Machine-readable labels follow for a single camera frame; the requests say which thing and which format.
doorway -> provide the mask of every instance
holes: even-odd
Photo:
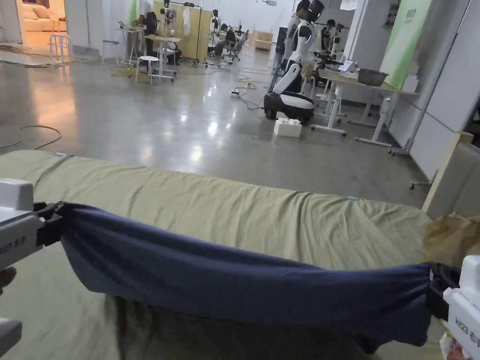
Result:
[[[35,51],[49,51],[50,35],[67,34],[64,0],[23,0],[18,11],[23,22],[23,45]]]

white robot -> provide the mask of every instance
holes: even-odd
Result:
[[[301,69],[310,63],[319,64],[324,59],[319,53],[311,53],[317,32],[313,23],[320,17],[324,5],[319,0],[313,0],[309,7],[309,14],[297,28],[294,44],[296,50],[288,60],[287,72],[274,87],[273,92],[265,95],[264,111],[268,119],[275,120],[277,112],[283,112],[290,119],[299,119],[302,124],[307,123],[313,116],[314,103],[301,94]]]

human hand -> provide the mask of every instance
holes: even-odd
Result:
[[[454,349],[448,353],[447,360],[466,360],[463,356],[462,348],[456,345]]]
[[[7,267],[0,271],[0,295],[3,294],[3,288],[8,286],[16,275],[17,270],[14,267]]]

chair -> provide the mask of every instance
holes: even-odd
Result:
[[[159,75],[153,75],[152,74],[152,61],[157,62],[160,61],[159,58],[154,58],[153,56],[140,56],[137,60],[137,71],[135,73],[135,82],[138,80],[138,68],[140,66],[141,61],[148,61],[148,78],[150,79],[150,85],[153,85],[153,77],[158,76],[158,83],[161,84],[162,78],[161,74]]]
[[[52,34],[50,35],[49,45],[50,45],[50,58],[53,59],[53,44],[55,43],[55,58],[58,58],[60,47],[61,62],[64,62],[63,58],[63,41],[65,40],[65,45],[67,46],[67,55],[70,59],[73,59],[73,50],[72,43],[70,41],[70,36],[67,34]]]
[[[230,56],[230,59],[232,61],[233,59],[238,59],[240,61],[239,54],[243,49],[243,45],[245,45],[245,43],[247,42],[248,37],[249,37],[249,30],[247,30],[247,32],[243,34],[243,37],[240,39],[238,43],[235,44],[235,46],[233,46],[233,43],[229,41],[230,46],[225,46],[223,48],[224,50],[228,51],[228,56]]]
[[[117,67],[119,65],[119,58],[117,56],[117,45],[119,44],[120,42],[119,41],[114,41],[114,40],[103,40],[103,44],[102,44],[102,64],[105,63],[105,57],[104,57],[104,54],[105,54],[105,45],[110,45],[110,46],[113,46],[114,47],[114,51],[115,51],[115,60],[117,61]]]

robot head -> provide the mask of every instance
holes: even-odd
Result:
[[[325,7],[320,0],[313,0],[308,8],[307,21],[310,23],[317,21],[324,9]]]

